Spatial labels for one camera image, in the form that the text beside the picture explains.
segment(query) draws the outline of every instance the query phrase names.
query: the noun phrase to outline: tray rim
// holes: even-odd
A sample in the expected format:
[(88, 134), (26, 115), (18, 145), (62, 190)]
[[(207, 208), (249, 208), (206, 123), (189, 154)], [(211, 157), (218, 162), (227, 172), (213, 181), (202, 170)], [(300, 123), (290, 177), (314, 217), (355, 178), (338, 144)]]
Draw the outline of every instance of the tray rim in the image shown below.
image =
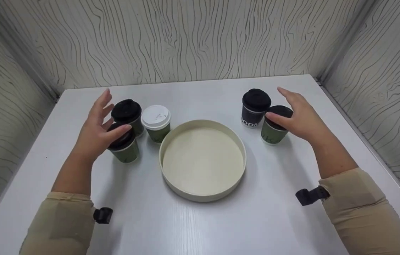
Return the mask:
[[(170, 141), (172, 140), (172, 138), (169, 137), (170, 134), (174, 134), (174, 133), (173, 133), (174, 131), (179, 130), (179, 129), (182, 129), (182, 128), (184, 128), (185, 126), (191, 125), (192, 123), (195, 123), (195, 122), (200, 123), (200, 125), (197, 126), (197, 127), (199, 127), (199, 128), (202, 127), (202, 124), (203, 124), (203, 123), (210, 123), (211, 125), (217, 125), (217, 126), (221, 126), (221, 127), (225, 128), (225, 129), (228, 130), (233, 136), (235, 136), (235, 137), (234, 137), (235, 139), (234, 139), (233, 137), (231, 137), (229, 134), (226, 134), (225, 132), (223, 132), (223, 131), (221, 131), (221, 130), (219, 130), (219, 129), (216, 129), (216, 128), (211, 127), (211, 126), (203, 126), (203, 127), (205, 127), (205, 128), (216, 129), (216, 130), (218, 130), (218, 131), (224, 133), (225, 135), (227, 135), (228, 137), (230, 137), (230, 138), (235, 142), (235, 144), (236, 144), (238, 147), (240, 147), (240, 146), (242, 147), (242, 150), (241, 150), (241, 148), (239, 148), (239, 150), (240, 150), (240, 152), (241, 152), (241, 154), (242, 154), (242, 157), (243, 157), (243, 167), (242, 167), (241, 176), (239, 177), (239, 179), (236, 181), (235, 184), (233, 184), (231, 187), (229, 187), (229, 188), (227, 188), (226, 190), (221, 191), (221, 192), (219, 192), (219, 193), (217, 193), (217, 194), (212, 194), (212, 195), (196, 195), (196, 194), (192, 194), (192, 193), (190, 193), (190, 192), (186, 192), (186, 191), (184, 191), (184, 190), (179, 189), (179, 188), (176, 187), (175, 185), (173, 185), (173, 184), (166, 178), (166, 176), (165, 176), (165, 174), (164, 174), (164, 168), (162, 167), (162, 161), (163, 161), (162, 151), (163, 151), (163, 148), (165, 148), (165, 147), (168, 146), (168, 145), (166, 145), (166, 144), (170, 143)], [(227, 195), (228, 195), (229, 193), (231, 193), (231, 192), (238, 186), (238, 184), (241, 182), (241, 180), (242, 180), (242, 178), (243, 178), (243, 176), (244, 176), (244, 173), (245, 173), (245, 171), (246, 171), (246, 165), (247, 165), (247, 151), (246, 151), (246, 147), (245, 147), (245, 145), (244, 145), (242, 139), (238, 136), (238, 134), (237, 134), (235, 131), (233, 131), (233, 129), (230, 129), (228, 126), (226, 126), (226, 125), (224, 125), (224, 124), (222, 124), (222, 123), (220, 123), (220, 122), (213, 121), (213, 120), (195, 119), (195, 120), (186, 121), (186, 122), (180, 124), (179, 126), (177, 126), (176, 128), (172, 129), (172, 130), (167, 134), (167, 136), (164, 138), (164, 140), (163, 140), (162, 143), (161, 143), (161, 146), (159, 147), (159, 168), (160, 168), (160, 170), (161, 170), (162, 177), (163, 177), (164, 181), (167, 183), (167, 185), (170, 187), (170, 189), (171, 189), (173, 192), (175, 192), (177, 195), (179, 195), (180, 197), (185, 198), (185, 199), (187, 199), (187, 200), (194, 201), (194, 202), (212, 202), (212, 201), (219, 200), (219, 199), (221, 199), (221, 198), (227, 196)]]

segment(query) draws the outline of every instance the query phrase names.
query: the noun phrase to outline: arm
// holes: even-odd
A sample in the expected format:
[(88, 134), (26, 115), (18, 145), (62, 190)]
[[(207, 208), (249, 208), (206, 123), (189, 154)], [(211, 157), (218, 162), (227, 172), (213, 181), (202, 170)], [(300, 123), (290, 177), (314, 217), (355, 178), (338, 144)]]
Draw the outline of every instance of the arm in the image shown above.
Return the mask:
[(278, 88), (293, 108), (292, 118), (267, 117), (312, 146), (320, 185), (330, 193), (323, 202), (331, 223), (351, 255), (400, 255), (400, 218), (372, 178), (298, 93)]
[(130, 129), (125, 125), (107, 132), (113, 123), (109, 119), (103, 124), (113, 108), (112, 104), (106, 106), (110, 100), (107, 89), (91, 108), (72, 152), (28, 229), (21, 255), (86, 254), (95, 224), (90, 200), (93, 162)]

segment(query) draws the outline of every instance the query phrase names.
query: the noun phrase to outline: white cup lid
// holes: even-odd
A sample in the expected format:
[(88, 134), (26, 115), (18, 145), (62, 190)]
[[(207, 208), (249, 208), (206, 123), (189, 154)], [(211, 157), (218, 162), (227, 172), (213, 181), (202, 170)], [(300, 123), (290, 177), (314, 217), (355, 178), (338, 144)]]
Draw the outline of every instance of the white cup lid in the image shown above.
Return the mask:
[(165, 128), (170, 123), (170, 111), (162, 105), (151, 105), (142, 113), (141, 121), (150, 130)]

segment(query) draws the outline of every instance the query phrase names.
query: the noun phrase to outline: white table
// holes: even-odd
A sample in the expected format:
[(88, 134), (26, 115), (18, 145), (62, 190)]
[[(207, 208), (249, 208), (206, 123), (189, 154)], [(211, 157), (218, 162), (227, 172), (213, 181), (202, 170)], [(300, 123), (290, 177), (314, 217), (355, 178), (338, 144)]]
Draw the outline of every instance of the white table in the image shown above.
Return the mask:
[[(385, 192), (400, 216), (400, 187), (310, 75), (111, 87), (113, 102), (132, 98), (142, 108), (161, 104), (172, 127), (193, 119), (219, 121), (244, 141), (247, 169), (228, 197), (195, 203), (175, 195), (158, 166), (159, 146), (139, 138), (141, 157), (128, 166), (110, 152), (93, 166), (92, 200), (114, 214), (96, 225), (90, 254), (346, 254), (320, 202), (302, 207), (294, 196), (318, 185), (313, 151), (289, 134), (281, 144), (262, 143), (260, 129), (241, 125), (241, 98), (253, 87), (273, 104), (288, 105), (282, 86), (302, 93), (362, 169)], [(0, 254), (17, 254), (41, 201), (73, 147), (103, 87), (63, 93), (0, 202)]]

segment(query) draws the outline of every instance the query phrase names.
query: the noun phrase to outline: black cup lid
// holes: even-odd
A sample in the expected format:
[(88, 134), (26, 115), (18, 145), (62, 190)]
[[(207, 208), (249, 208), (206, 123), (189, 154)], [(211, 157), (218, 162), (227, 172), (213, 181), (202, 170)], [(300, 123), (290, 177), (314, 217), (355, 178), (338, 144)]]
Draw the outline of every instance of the black cup lid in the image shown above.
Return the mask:
[[(283, 105), (271, 106), (267, 112), (276, 113), (276, 114), (281, 115), (286, 118), (291, 118), (291, 116), (293, 116), (292, 109), (290, 109), (286, 106), (283, 106)], [(280, 126), (279, 124), (272, 122), (271, 120), (269, 120), (266, 117), (266, 115), (265, 115), (265, 121), (268, 123), (268, 125), (270, 125), (274, 129), (286, 131), (286, 128), (284, 128), (283, 126)]]
[(251, 89), (243, 95), (243, 105), (254, 112), (264, 112), (271, 106), (271, 98), (261, 89)]
[(111, 116), (116, 122), (128, 124), (135, 121), (141, 113), (140, 105), (134, 100), (127, 99), (114, 106)]
[[(116, 129), (117, 127), (122, 126), (122, 124), (119, 123), (114, 123), (112, 124), (109, 129), (107, 129), (107, 132)], [(124, 135), (122, 135), (120, 138), (114, 140), (108, 147), (109, 150), (112, 151), (119, 151), (122, 150), (126, 147), (128, 147), (133, 141), (135, 140), (135, 132), (134, 129), (130, 129), (128, 132), (126, 132)]]

